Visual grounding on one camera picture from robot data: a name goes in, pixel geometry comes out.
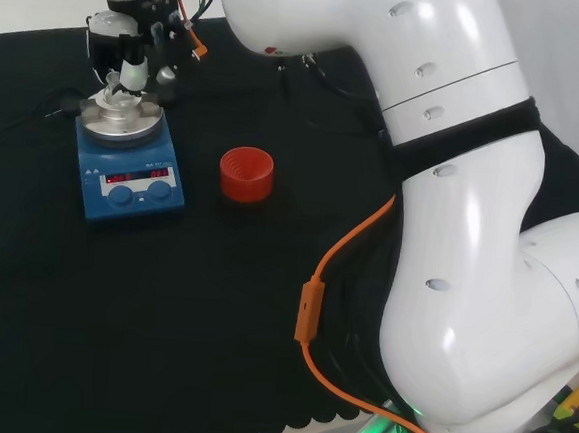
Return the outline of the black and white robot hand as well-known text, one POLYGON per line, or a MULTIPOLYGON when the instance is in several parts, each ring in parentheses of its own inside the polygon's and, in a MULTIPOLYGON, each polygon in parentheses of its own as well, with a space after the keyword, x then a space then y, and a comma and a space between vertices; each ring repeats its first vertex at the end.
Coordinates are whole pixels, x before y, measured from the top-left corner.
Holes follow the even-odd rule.
POLYGON ((106 86, 107 76, 115 72, 114 92, 140 95, 148 82, 149 66, 145 36, 136 20, 105 10, 87 18, 86 36, 88 58, 99 82, 106 86))

